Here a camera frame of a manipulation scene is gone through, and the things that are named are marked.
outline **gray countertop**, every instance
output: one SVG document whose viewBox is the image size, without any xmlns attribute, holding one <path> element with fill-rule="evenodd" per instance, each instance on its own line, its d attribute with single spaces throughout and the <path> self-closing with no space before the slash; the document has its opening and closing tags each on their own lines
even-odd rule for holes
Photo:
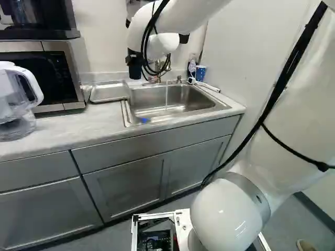
<svg viewBox="0 0 335 251">
<path fill-rule="evenodd" d="M 79 113 L 68 112 L 38 118 L 37 128 L 32 134 L 16 141 L 1 142 L 0 162 L 121 140 L 244 113 L 245 107 L 232 99 L 207 89 L 203 90 L 228 104 L 232 109 L 126 128 L 119 101 L 88 104 L 87 108 Z"/>
</svg>

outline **cabinet door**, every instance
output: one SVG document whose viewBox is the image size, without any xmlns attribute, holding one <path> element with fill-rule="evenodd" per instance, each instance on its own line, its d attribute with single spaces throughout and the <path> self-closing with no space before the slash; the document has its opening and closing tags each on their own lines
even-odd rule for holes
<svg viewBox="0 0 335 251">
<path fill-rule="evenodd" d="M 88 188 L 105 221 L 130 213 L 161 198 L 164 156 L 144 158 L 84 175 Z"/>
<path fill-rule="evenodd" d="M 167 196 L 198 186 L 218 166 L 229 139 L 225 136 L 172 151 Z"/>
<path fill-rule="evenodd" d="M 0 247 L 19 249 L 101 225 L 80 178 L 0 193 Z"/>
</svg>

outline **sink basin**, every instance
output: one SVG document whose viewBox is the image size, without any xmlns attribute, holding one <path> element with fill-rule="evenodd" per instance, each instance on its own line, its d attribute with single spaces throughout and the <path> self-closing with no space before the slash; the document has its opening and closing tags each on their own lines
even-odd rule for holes
<svg viewBox="0 0 335 251">
<path fill-rule="evenodd" d="M 189 84 L 130 88 L 130 99 L 122 101 L 127 127 L 230 108 L 212 95 Z"/>
</svg>

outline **floor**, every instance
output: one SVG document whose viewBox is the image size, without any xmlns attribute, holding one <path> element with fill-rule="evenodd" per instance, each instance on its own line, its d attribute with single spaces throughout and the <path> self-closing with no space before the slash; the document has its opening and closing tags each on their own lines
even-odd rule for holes
<svg viewBox="0 0 335 251">
<path fill-rule="evenodd" d="M 173 201 L 150 212 L 189 208 L 196 193 Z M 263 234 L 272 251 L 297 251 L 296 240 L 312 242 L 318 251 L 335 251 L 335 235 L 314 217 L 296 198 L 289 198 L 265 226 Z M 46 251 L 129 251 L 130 221 L 96 234 L 45 249 Z"/>
</svg>

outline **microwave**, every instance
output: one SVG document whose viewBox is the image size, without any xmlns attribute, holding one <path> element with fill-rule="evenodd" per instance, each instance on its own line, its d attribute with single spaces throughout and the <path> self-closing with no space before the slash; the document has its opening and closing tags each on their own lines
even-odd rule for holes
<svg viewBox="0 0 335 251">
<path fill-rule="evenodd" d="M 31 71 L 44 94 L 34 113 L 85 108 L 73 44 L 71 40 L 0 42 L 0 61 L 11 61 Z M 34 100 L 26 80 L 22 77 L 20 82 L 28 99 Z"/>
</svg>

